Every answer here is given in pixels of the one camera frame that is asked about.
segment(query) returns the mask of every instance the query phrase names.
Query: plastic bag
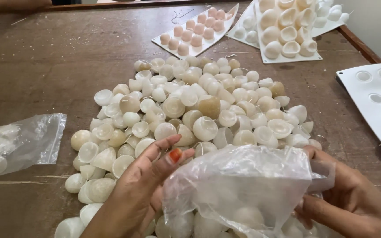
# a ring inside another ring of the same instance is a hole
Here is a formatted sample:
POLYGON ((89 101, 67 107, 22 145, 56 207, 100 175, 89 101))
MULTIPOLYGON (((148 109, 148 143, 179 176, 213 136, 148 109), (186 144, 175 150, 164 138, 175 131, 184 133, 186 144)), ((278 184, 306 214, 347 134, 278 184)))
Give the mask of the plastic bag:
POLYGON ((44 114, 1 126, 0 175, 55 164, 66 119, 65 114, 44 114))
POLYGON ((204 154, 164 182, 166 224, 197 209, 242 237, 283 237, 281 228, 303 195, 334 186, 335 165, 311 163, 293 147, 227 146, 204 154))

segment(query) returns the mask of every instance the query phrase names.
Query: tabletop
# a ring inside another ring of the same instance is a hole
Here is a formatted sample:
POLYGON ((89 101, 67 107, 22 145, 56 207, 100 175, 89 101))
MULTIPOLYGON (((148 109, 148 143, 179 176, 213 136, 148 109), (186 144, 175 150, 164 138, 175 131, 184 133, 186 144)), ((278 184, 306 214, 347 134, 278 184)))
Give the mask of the tabletop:
MULTIPOLYGON (((227 11, 235 4, 212 5, 227 11)), ((248 4, 240 2, 239 13, 248 4)), ((134 78, 135 61, 169 57, 151 39, 209 7, 0 15, 0 126, 36 114, 67 114, 56 165, 0 177, 0 238, 53 237, 61 220, 79 215, 84 204, 64 183, 76 173, 71 135, 88 129, 98 114, 93 96, 134 78)), ((337 30, 315 40, 322 61, 263 64, 258 49, 227 37, 201 56, 216 60, 236 54, 242 67, 283 82, 290 105, 307 107, 313 138, 381 190, 380 141, 335 79, 336 71, 369 62, 337 30)))

